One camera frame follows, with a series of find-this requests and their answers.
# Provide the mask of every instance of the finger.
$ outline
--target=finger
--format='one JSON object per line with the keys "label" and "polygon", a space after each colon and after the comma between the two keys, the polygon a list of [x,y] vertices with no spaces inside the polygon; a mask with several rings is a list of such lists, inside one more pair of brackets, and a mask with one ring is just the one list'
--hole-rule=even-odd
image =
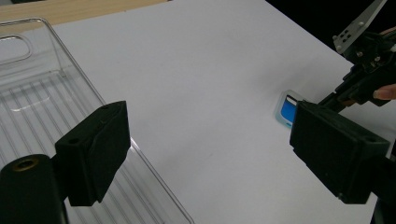
{"label": "finger", "polygon": [[374,91],[373,97],[379,100],[394,100],[396,99],[396,84],[388,85]]}

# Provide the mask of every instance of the transparent plastic bin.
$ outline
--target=transparent plastic bin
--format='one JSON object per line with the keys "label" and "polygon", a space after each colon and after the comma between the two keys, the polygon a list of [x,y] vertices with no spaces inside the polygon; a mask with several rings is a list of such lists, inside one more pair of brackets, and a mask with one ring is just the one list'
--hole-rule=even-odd
{"label": "transparent plastic bin", "polygon": [[[0,22],[0,168],[54,144],[105,102],[43,19]],[[132,139],[101,203],[71,207],[70,223],[193,223]]]}

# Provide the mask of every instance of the metal bracket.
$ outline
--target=metal bracket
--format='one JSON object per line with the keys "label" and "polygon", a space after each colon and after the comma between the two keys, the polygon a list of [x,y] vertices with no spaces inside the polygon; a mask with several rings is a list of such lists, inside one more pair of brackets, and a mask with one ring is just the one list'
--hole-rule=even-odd
{"label": "metal bracket", "polygon": [[369,27],[375,16],[381,10],[387,0],[374,0],[359,17],[348,25],[340,35],[333,37],[335,49],[339,54],[344,53],[352,43]]}

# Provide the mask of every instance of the robotic arm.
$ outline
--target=robotic arm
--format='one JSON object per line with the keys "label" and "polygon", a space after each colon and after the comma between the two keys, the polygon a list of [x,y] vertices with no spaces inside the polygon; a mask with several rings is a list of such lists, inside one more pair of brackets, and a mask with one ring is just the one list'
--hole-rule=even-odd
{"label": "robotic arm", "polygon": [[384,204],[395,223],[396,163],[386,158],[390,143],[338,113],[370,101],[373,92],[396,83],[396,31],[384,34],[366,28],[386,0],[375,0],[340,34],[335,49],[354,65],[344,82],[318,104],[297,104],[290,144],[318,179],[343,203],[366,203],[370,193]]}

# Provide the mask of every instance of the white table surface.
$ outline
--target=white table surface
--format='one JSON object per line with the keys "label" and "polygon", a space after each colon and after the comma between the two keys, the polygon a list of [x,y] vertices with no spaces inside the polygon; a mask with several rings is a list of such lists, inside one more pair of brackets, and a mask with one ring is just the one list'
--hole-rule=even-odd
{"label": "white table surface", "polygon": [[[293,153],[274,116],[282,91],[318,102],[351,64],[263,0],[176,0],[56,25],[133,139],[197,224],[369,223]],[[343,114],[394,140],[391,111]]]}

